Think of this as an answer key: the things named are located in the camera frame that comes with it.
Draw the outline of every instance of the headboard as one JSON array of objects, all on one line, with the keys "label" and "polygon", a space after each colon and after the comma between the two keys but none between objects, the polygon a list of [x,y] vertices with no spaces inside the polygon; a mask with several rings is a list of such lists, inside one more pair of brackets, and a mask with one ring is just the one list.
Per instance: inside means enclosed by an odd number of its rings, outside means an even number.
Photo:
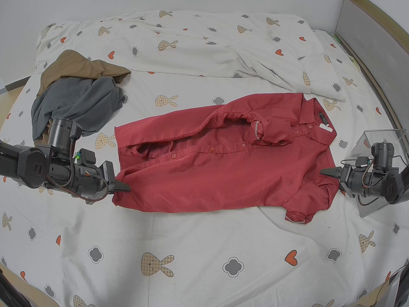
[{"label": "headboard", "polygon": [[[369,0],[344,0],[335,35],[357,60],[397,129],[409,129],[409,34]],[[409,157],[407,137],[403,140]]]}]

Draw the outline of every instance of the wooden floor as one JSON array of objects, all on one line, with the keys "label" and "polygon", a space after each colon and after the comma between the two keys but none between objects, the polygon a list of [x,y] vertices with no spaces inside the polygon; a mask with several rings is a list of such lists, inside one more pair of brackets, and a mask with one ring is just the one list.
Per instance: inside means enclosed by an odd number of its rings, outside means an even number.
[{"label": "wooden floor", "polygon": [[[7,115],[22,89],[23,86],[0,95],[0,128],[3,126]],[[3,274],[8,281],[19,292],[32,300],[38,307],[59,307],[59,305],[48,295],[26,283],[20,276],[13,274],[2,263],[0,263],[0,269],[3,271]],[[6,307],[1,300],[0,307]]]}]

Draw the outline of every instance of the button-up shirt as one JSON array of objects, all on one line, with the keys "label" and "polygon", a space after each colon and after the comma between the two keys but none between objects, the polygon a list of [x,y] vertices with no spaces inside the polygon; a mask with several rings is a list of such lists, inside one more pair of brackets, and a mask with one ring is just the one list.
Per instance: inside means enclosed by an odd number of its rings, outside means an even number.
[{"label": "button-up shirt", "polygon": [[171,213],[282,206],[287,220],[308,223],[339,188],[320,175],[335,166],[336,135],[317,99],[302,93],[249,95],[132,122],[115,128],[116,178],[132,191],[112,201]]}]

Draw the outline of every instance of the gray garment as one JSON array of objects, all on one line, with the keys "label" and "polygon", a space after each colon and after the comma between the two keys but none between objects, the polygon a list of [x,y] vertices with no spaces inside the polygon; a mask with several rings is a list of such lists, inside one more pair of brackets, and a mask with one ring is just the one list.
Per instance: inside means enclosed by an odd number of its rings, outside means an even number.
[{"label": "gray garment", "polygon": [[34,100],[31,108],[33,140],[38,139],[48,120],[66,118],[82,127],[82,135],[98,132],[122,107],[124,94],[110,76],[99,79],[66,77],[51,84]]}]

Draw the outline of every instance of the brown garment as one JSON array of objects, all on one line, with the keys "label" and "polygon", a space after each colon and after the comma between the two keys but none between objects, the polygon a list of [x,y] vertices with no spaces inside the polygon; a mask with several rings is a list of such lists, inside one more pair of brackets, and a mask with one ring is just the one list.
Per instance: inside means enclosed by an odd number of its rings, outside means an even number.
[{"label": "brown garment", "polygon": [[[89,60],[74,50],[63,51],[58,58],[41,74],[40,89],[37,98],[55,81],[64,77],[79,77],[84,79],[99,79],[101,76],[111,76],[116,83],[130,73],[125,67],[109,64],[102,60]],[[47,144],[52,119],[48,121],[43,136],[34,141],[34,146]]]}]

